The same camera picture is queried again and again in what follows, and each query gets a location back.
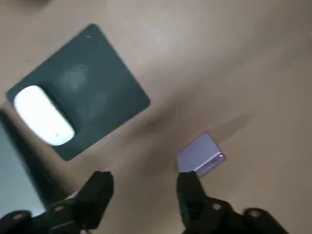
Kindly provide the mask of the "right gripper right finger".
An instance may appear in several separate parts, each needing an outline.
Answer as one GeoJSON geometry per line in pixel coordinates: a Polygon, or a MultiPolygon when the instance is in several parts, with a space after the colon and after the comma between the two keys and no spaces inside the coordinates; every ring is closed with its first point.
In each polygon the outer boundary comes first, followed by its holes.
{"type": "Polygon", "coordinates": [[[176,181],[185,234],[286,234],[267,211],[246,208],[242,214],[220,199],[206,195],[195,172],[179,173],[176,181]]]}

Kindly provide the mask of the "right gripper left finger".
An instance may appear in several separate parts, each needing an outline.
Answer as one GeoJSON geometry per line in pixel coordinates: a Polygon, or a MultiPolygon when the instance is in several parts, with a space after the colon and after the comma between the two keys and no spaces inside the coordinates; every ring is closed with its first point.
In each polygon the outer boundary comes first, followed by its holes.
{"type": "Polygon", "coordinates": [[[2,234],[80,234],[96,230],[114,193],[110,172],[94,172],[73,196],[33,216],[27,210],[15,210],[0,219],[2,234]]]}

